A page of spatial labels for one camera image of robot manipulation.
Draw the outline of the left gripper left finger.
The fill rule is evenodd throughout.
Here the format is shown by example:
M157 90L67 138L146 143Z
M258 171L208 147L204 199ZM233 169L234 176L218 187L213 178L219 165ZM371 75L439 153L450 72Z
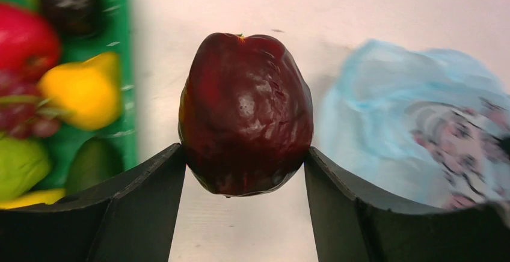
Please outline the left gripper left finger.
M167 261L185 175L175 143L58 202L1 211L2 261Z

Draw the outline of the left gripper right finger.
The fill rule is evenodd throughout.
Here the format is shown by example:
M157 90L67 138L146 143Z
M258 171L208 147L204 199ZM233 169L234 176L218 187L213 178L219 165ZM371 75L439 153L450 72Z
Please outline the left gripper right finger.
M310 148L304 165L319 261L508 261L509 204L445 210L394 195Z

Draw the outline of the green avocado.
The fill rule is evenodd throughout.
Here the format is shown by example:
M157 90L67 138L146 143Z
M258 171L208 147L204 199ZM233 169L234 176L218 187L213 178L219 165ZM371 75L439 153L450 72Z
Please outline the green avocado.
M93 187L124 171L121 153L105 138L92 137L78 149L69 167L67 195Z

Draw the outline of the light blue plastic bag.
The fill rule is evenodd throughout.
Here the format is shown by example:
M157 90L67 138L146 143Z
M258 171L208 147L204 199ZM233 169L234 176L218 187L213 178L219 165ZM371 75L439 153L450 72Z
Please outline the light blue plastic bag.
M509 94L457 50L365 42L315 130L331 160L400 197L444 209L509 199Z

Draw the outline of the red grape bunch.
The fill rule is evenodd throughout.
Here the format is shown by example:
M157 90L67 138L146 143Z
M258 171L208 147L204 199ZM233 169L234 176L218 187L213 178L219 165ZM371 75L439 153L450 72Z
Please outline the red grape bunch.
M14 73L1 70L1 135L17 139L49 138L61 121L48 106L36 85Z

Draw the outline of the dark red apple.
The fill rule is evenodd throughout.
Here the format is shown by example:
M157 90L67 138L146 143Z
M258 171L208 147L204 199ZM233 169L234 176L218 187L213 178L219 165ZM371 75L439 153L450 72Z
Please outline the dark red apple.
M269 193L307 156L314 132L311 91L280 40L215 32L192 61L178 132L186 164L208 192Z

